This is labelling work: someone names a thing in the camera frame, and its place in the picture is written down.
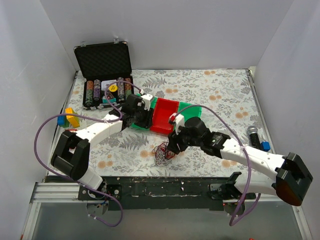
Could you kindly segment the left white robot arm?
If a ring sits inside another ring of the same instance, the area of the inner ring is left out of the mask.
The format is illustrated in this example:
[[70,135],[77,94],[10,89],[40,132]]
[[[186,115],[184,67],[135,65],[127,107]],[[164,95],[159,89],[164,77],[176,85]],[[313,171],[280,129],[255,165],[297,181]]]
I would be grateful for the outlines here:
[[72,180],[89,187],[89,194],[95,200],[103,199],[107,191],[102,184],[102,177],[89,166],[91,150],[133,124],[149,129],[154,112],[151,107],[153,99],[151,94],[130,94],[120,107],[111,110],[101,122],[76,132],[64,131],[53,152],[51,165]]

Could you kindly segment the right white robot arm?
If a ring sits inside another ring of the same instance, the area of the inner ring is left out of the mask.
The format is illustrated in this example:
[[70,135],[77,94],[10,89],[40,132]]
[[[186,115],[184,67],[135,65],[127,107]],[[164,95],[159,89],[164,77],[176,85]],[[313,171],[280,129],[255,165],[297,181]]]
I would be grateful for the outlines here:
[[178,155],[188,147],[199,147],[209,156],[234,161],[262,174],[246,188],[243,173],[234,172],[222,185],[210,184],[209,195],[217,200],[232,200],[243,194],[278,196],[285,203],[301,206],[313,176],[298,154],[273,154],[251,146],[241,146],[229,135],[210,131],[199,117],[185,120],[179,114],[168,122],[175,127],[168,135],[167,149]]

